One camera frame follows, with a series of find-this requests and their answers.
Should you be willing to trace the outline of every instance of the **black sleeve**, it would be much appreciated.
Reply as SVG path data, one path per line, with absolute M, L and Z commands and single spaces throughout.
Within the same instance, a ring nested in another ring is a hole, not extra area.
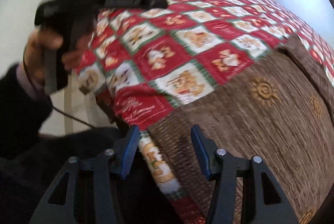
M 0 80 L 0 157 L 12 159 L 38 142 L 52 111 L 51 99 L 31 99 L 16 78 L 17 65 Z

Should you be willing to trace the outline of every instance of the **metal screw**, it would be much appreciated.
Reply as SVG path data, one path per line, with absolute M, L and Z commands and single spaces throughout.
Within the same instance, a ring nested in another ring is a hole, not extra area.
M 226 154 L 226 150 L 224 148 L 219 148 L 216 150 L 216 153 L 220 156 L 224 156 Z
M 72 156 L 68 159 L 68 162 L 70 164 L 74 164 L 74 163 L 76 163 L 76 161 L 78 161 L 78 158 L 76 156 Z
M 257 155 L 256 155 L 256 156 L 253 157 L 253 161 L 254 161 L 255 163 L 258 163 L 258 164 L 259 164 L 259 163 L 262 162 L 262 158 L 261 158 L 260 156 L 257 156 Z
M 111 148 L 105 150 L 105 155 L 106 156 L 111 156 L 115 153 L 115 151 Z

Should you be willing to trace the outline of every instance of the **red and white quilt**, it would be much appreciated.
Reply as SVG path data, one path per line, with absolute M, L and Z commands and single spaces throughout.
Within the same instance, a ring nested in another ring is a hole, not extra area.
M 308 24 L 272 0 L 168 4 L 167 9 L 102 12 L 97 37 L 76 71 L 83 91 L 94 92 L 126 123 L 140 127 L 139 148 L 161 191 L 176 208 L 178 201 L 188 199 L 187 208 L 196 213 L 179 210 L 180 217 L 201 223 L 204 216 L 189 205 L 147 127 L 227 83 L 292 33 L 334 85 L 333 50 Z

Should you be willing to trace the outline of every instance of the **blue gripper pad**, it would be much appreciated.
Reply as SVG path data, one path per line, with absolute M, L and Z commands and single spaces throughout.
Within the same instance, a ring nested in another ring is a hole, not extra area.
M 212 139 L 204 136 L 199 125 L 194 125 L 191 128 L 191 141 L 202 174 L 209 181 L 214 180 L 220 172 L 220 164 L 216 161 L 214 154 L 218 147 Z
M 126 136 L 115 142 L 116 166 L 111 168 L 111 172 L 117 174 L 121 180 L 124 180 L 130 173 L 139 139 L 139 128 L 131 126 Z

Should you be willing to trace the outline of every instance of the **bed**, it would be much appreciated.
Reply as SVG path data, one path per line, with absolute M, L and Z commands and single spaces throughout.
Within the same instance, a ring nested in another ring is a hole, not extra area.
M 333 50 L 272 0 L 167 1 L 99 14 L 76 69 L 82 92 L 140 127 L 139 149 L 184 223 L 205 223 L 213 192 L 195 123 L 234 156 L 261 155 L 308 223 L 334 182 Z M 235 223 L 241 202 L 238 181 Z

